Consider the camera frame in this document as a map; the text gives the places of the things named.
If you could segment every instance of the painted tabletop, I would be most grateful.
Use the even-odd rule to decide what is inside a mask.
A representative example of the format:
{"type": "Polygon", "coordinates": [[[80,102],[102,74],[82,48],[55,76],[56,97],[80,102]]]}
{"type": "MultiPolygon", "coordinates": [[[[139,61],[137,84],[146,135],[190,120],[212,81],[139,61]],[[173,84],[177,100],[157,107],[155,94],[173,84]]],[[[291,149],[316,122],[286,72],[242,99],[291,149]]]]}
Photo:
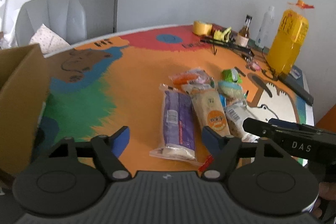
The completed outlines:
{"type": "MultiPolygon", "coordinates": [[[[46,138],[39,149],[66,136],[83,141],[111,135],[126,125],[129,144],[119,159],[133,175],[137,170],[196,170],[189,163],[149,156],[162,138],[159,85],[171,85],[170,75],[196,67],[215,80],[224,69],[242,70],[246,77],[241,85],[249,90],[248,107],[262,121],[307,122],[307,105],[289,88],[248,70],[246,62],[230,50],[217,47],[214,55],[212,47],[201,43],[191,30],[192,26],[176,26],[114,34],[48,57],[52,78],[41,121],[46,138]]],[[[257,52],[256,59],[267,68],[257,52]]],[[[196,155],[204,162],[208,151],[200,132],[195,119],[196,155]]]]}

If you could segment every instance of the orange cap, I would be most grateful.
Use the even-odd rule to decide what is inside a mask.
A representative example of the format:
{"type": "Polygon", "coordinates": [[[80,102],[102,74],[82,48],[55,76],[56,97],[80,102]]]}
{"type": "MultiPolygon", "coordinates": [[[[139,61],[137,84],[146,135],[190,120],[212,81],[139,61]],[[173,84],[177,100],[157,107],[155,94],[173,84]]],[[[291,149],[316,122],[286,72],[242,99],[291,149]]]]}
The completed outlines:
{"type": "Polygon", "coordinates": [[[314,9],[314,5],[308,5],[306,4],[303,0],[297,0],[297,3],[290,3],[289,4],[292,5],[296,5],[297,7],[301,8],[301,9],[314,9]]]}

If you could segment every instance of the red tag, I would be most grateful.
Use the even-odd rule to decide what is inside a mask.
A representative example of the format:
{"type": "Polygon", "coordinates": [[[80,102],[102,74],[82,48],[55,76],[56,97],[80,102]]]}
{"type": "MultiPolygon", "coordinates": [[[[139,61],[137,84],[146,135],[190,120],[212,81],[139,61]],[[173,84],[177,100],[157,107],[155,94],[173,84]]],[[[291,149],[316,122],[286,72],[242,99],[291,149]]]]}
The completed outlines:
{"type": "Polygon", "coordinates": [[[182,121],[181,120],[179,120],[178,122],[178,132],[179,132],[180,144],[183,144],[183,138],[182,138],[183,131],[182,131],[182,121]]]}
{"type": "Polygon", "coordinates": [[[212,155],[207,156],[205,162],[203,163],[203,165],[198,170],[200,172],[204,172],[208,168],[208,166],[210,165],[210,163],[212,163],[212,162],[213,162],[212,155]]]}

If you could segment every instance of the plastic wrapper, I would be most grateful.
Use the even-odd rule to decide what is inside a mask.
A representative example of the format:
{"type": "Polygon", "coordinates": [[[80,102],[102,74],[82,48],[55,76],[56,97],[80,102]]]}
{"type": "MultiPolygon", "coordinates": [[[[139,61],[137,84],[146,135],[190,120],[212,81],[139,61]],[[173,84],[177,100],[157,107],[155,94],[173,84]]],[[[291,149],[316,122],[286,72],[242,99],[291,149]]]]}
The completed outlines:
{"type": "Polygon", "coordinates": [[[220,102],[222,103],[223,108],[226,108],[226,98],[224,97],[224,95],[220,94],[219,95],[220,98],[220,102]]]}
{"type": "Polygon", "coordinates": [[[189,95],[178,89],[161,84],[162,103],[162,144],[150,152],[170,160],[191,161],[197,164],[195,156],[193,106],[189,95]]]}
{"type": "Polygon", "coordinates": [[[222,80],[226,82],[238,83],[241,84],[243,80],[241,79],[239,73],[235,68],[225,69],[222,71],[222,80]]]}
{"type": "Polygon", "coordinates": [[[201,68],[191,69],[173,76],[169,76],[174,85],[210,84],[211,77],[201,68]]]}
{"type": "Polygon", "coordinates": [[[220,136],[230,135],[224,109],[217,90],[209,84],[182,85],[193,102],[201,128],[209,126],[220,136]]]}
{"type": "Polygon", "coordinates": [[[236,102],[246,103],[245,93],[241,85],[237,83],[219,81],[218,92],[226,97],[226,105],[232,105],[236,102]]]}
{"type": "Polygon", "coordinates": [[[227,123],[232,135],[241,138],[243,142],[253,142],[259,137],[246,132],[243,122],[246,118],[257,119],[243,104],[234,104],[225,109],[227,123]]]}
{"type": "Polygon", "coordinates": [[[227,28],[223,32],[220,30],[216,30],[213,34],[213,38],[223,42],[228,42],[230,34],[231,34],[231,27],[227,28]]]}

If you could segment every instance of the yellow bottle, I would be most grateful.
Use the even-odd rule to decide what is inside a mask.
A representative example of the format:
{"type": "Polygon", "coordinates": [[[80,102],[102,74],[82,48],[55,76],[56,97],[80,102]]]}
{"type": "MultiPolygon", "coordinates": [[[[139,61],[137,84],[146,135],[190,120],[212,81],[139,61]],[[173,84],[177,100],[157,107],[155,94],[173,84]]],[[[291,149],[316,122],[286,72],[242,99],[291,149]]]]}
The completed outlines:
{"type": "Polygon", "coordinates": [[[309,24],[303,11],[314,8],[302,0],[289,4],[291,7],[283,13],[278,33],[266,57],[275,75],[281,72],[289,74],[308,31],[309,24]]]}

